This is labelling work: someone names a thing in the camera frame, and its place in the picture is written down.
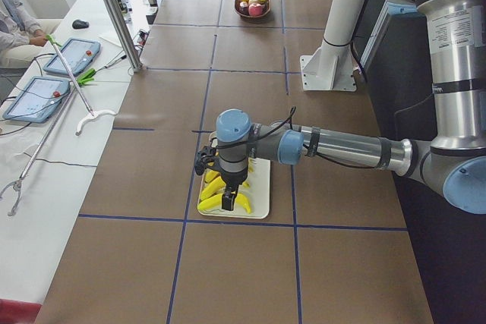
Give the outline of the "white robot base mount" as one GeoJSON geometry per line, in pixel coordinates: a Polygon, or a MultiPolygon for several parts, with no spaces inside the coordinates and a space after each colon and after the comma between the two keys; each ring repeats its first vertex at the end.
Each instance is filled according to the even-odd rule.
{"type": "Polygon", "coordinates": [[[365,0],[332,0],[321,46],[300,57],[305,91],[356,91],[351,43],[365,0]]]}

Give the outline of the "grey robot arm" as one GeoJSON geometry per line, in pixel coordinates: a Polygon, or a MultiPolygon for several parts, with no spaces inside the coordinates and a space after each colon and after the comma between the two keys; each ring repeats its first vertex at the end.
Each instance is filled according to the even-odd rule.
{"type": "Polygon", "coordinates": [[[440,194],[472,214],[485,211],[485,0],[392,0],[393,8],[426,20],[437,133],[433,140],[390,140],[293,124],[266,126],[238,109],[216,119],[216,144],[201,156],[197,171],[211,168],[225,182],[222,208],[233,208],[248,174],[260,158],[294,165],[302,156],[353,168],[393,171],[440,194]]]}

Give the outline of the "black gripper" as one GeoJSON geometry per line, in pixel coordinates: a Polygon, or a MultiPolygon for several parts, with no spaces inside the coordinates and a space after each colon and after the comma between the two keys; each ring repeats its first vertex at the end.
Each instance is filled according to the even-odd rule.
{"type": "Polygon", "coordinates": [[[239,187],[247,180],[248,170],[244,169],[238,172],[222,170],[220,175],[226,184],[226,188],[221,197],[222,209],[225,211],[233,211],[235,205],[235,192],[237,192],[239,187]]]}

